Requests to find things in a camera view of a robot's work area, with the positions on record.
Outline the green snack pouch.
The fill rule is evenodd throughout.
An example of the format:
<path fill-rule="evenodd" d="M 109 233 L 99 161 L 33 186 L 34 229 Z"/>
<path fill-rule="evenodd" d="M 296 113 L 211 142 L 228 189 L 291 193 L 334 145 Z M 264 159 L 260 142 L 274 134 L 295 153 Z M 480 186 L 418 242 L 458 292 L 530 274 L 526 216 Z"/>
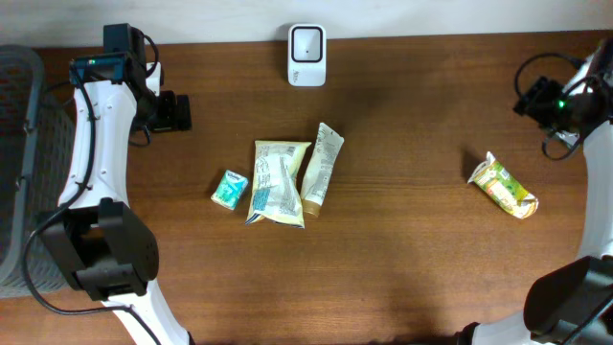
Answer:
<path fill-rule="evenodd" d="M 517 219 L 526 219 L 538 208 L 538 199 L 526 190 L 488 151 L 486 160 L 472 172 L 467 183 L 476 184 L 501 209 Z"/>

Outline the teal tissue pack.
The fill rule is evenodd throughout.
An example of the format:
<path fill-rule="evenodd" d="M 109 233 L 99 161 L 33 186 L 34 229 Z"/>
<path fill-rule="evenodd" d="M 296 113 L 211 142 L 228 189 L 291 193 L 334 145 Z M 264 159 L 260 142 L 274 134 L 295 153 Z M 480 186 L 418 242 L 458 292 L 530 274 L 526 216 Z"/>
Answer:
<path fill-rule="evenodd" d="M 247 177 L 226 170 L 211 196 L 211 200 L 229 210 L 235 210 L 249 184 Z"/>

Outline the yellow white snack bag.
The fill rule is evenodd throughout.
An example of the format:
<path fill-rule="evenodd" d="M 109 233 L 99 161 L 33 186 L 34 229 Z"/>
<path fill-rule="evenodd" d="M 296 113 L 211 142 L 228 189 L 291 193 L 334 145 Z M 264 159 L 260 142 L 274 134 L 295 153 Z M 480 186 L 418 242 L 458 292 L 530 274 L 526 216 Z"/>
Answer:
<path fill-rule="evenodd" d="M 255 163 L 245 224 L 263 219 L 305 228 L 296 179 L 310 142 L 255 141 Z"/>

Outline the white tube gold cap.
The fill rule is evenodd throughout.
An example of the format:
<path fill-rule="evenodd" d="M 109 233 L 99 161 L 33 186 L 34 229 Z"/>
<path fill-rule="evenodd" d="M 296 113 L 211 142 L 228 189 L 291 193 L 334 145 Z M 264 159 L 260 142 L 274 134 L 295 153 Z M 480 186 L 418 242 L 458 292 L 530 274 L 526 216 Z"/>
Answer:
<path fill-rule="evenodd" d="M 333 167 L 345 139 L 335 130 L 320 123 L 315 147 L 306 167 L 300 192 L 303 209 L 307 214 L 319 217 L 323 206 Z"/>

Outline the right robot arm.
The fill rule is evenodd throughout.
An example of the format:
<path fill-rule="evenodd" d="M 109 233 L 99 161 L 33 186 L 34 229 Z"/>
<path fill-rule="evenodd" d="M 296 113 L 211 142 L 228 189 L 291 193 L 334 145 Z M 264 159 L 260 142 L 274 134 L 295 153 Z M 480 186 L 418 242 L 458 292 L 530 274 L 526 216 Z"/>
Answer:
<path fill-rule="evenodd" d="M 472 323 L 454 343 L 609 344 L 612 341 L 612 41 L 587 58 L 565 56 L 577 73 L 567 82 L 539 78 L 517 93 L 513 110 L 538 123 L 547 153 L 582 151 L 588 172 L 585 225 L 576 259 L 536 280 L 522 311 Z"/>

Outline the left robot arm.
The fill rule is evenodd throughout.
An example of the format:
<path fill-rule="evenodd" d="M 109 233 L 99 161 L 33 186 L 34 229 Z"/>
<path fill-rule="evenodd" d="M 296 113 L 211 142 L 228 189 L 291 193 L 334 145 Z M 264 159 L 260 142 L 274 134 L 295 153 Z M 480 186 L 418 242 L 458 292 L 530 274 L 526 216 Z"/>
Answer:
<path fill-rule="evenodd" d="M 159 249 L 130 209 L 126 167 L 132 133 L 192 127 L 186 95 L 162 90 L 164 70 L 148 61 L 152 39 L 127 24 L 103 28 L 103 51 L 69 64 L 77 111 L 68 178 L 57 210 L 30 236 L 40 239 L 62 276 L 112 312 L 137 344 L 191 344 L 157 281 Z"/>

